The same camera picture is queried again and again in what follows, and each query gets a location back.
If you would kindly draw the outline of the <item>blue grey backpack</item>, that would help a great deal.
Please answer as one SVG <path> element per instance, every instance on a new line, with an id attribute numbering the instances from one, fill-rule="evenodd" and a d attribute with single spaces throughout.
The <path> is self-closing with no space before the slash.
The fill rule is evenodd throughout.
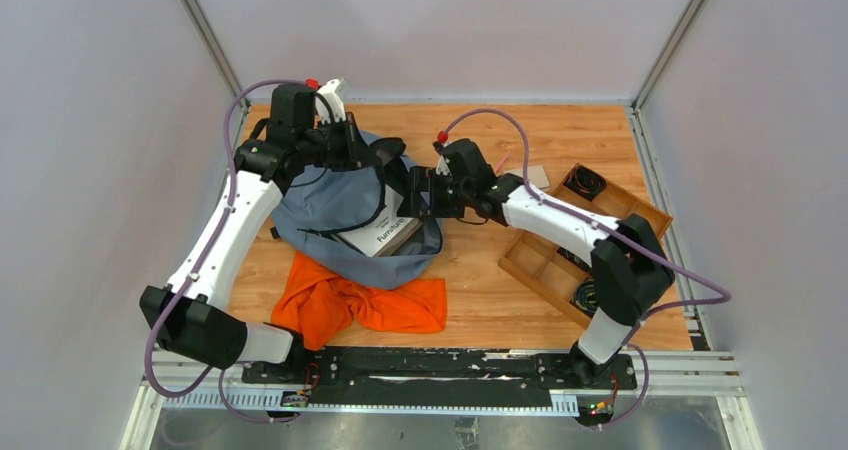
<path id="1" fill-rule="evenodd" d="M 336 274 L 393 290 L 420 277 L 445 243 L 435 218 L 401 218 L 400 187 L 415 162 L 399 153 L 383 175 L 370 167 L 305 167 L 270 220 L 279 238 Z"/>

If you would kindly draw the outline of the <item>pink pen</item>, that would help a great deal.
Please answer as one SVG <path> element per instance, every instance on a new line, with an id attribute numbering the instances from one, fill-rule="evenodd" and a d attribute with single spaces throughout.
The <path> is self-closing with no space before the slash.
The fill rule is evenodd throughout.
<path id="1" fill-rule="evenodd" d="M 503 156 L 503 157 L 499 160 L 499 162 L 498 162 L 498 164 L 496 165 L 495 170 L 494 170 L 496 174 L 499 174 L 499 173 L 501 173 L 501 172 L 502 172 L 502 169 L 503 169 L 504 165 L 505 165 L 505 164 L 509 161 L 510 156 L 511 156 L 511 153 L 507 153 L 506 155 L 504 155 L 504 156 Z"/>

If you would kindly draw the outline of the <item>beige wallet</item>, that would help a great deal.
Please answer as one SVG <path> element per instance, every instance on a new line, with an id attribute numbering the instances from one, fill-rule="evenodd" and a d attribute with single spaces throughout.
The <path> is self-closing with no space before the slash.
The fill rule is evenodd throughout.
<path id="1" fill-rule="evenodd" d="M 526 171 L 525 182 L 542 192 L 547 192 L 550 189 L 550 181 L 542 165 L 529 166 Z"/>

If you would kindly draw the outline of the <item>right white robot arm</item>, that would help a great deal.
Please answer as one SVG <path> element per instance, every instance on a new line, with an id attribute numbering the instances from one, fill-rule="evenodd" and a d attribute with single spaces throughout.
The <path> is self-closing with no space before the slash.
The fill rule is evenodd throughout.
<path id="1" fill-rule="evenodd" d="M 596 387 L 648 310 L 675 281 L 649 222 L 581 209 L 514 174 L 498 175 L 469 139 L 443 146 L 435 167 L 412 166 L 399 215 L 458 219 L 471 209 L 484 220 L 542 237 L 587 265 L 598 308 L 572 346 L 571 373 Z"/>

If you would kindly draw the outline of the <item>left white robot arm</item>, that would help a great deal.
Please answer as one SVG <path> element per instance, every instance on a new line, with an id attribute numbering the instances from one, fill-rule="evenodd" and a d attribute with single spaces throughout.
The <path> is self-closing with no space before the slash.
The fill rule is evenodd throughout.
<path id="1" fill-rule="evenodd" d="M 306 370 L 299 336 L 230 313 L 233 284 L 264 222 L 309 166 L 334 171 L 366 165 L 367 146 L 346 111 L 342 78 L 273 80 L 271 111 L 238 147 L 227 144 L 223 194 L 198 242 L 163 287 L 147 287 L 140 308 L 149 347 L 212 368 L 267 362 L 283 383 Z"/>

